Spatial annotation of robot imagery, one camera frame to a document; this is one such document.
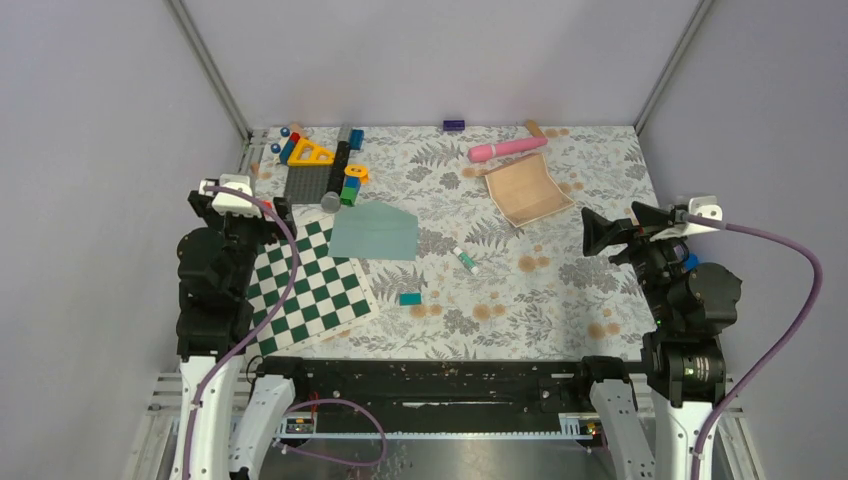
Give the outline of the green white glue stick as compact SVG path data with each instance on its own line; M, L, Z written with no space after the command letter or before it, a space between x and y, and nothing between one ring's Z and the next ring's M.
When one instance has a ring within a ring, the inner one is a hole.
M471 274L477 275L479 273L479 267L463 249L461 249L460 247L455 247L453 249L453 254L460 260L464 268L468 270Z

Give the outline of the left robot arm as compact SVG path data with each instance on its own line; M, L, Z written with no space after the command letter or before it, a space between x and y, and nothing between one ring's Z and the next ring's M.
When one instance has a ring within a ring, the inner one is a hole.
M239 422L234 397L254 309L247 299L258 250L293 243L290 203L251 199L232 187L193 191L204 226L177 246L177 354L182 400L173 479L256 479L284 412L309 401L310 385L293 373L261 374Z

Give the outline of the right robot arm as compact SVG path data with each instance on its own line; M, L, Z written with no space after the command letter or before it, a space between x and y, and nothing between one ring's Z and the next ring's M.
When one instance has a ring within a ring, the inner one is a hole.
M741 280L724 266L686 265L687 237L709 232L698 218L718 221L721 208L703 197L661 209L632 204L633 218L608 220L584 207L583 254L612 245L614 265L633 268L655 322L642 337L641 365L655 413L655 443L638 424L634 387L622 360L586 356L573 386L575 402L598 412L620 479L709 479L715 415L726 392L718 336L737 320Z

